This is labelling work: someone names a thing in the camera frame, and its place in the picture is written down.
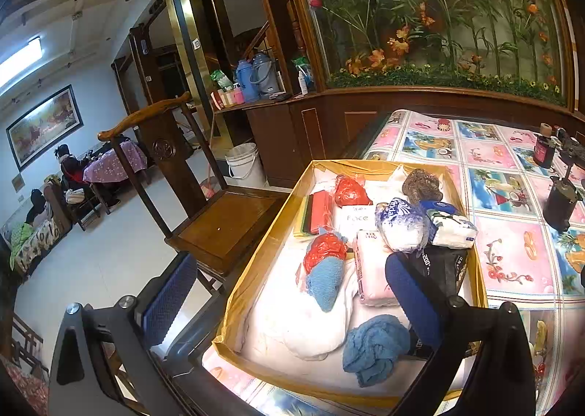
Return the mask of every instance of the ceiling light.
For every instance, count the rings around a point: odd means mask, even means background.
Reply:
[[[0,87],[42,57],[43,50],[40,47],[40,38],[37,37],[0,64]]]

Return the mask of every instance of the framed painting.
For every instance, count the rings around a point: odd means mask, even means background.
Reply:
[[[6,130],[18,170],[82,125],[70,84],[24,113]]]

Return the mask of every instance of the glass panel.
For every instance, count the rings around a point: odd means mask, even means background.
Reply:
[[[331,87],[446,86],[566,104],[552,0],[307,1]]]

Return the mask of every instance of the green grass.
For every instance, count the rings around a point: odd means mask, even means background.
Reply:
[[[542,82],[528,81],[514,76],[506,75],[484,76],[470,72],[453,74],[445,66],[403,65],[388,71],[363,71],[359,75],[353,75],[342,70],[331,75],[329,85],[334,88],[359,88],[365,86],[444,86],[451,88],[468,88],[471,90],[483,90],[503,92],[523,96],[526,98],[540,99],[541,101],[566,106],[566,100],[560,92],[555,92],[555,85]]]

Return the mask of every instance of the pink tissue pack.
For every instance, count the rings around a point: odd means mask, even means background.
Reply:
[[[386,281],[386,259],[392,251],[377,231],[358,231],[353,253],[358,274],[360,302],[364,305],[398,305]]]

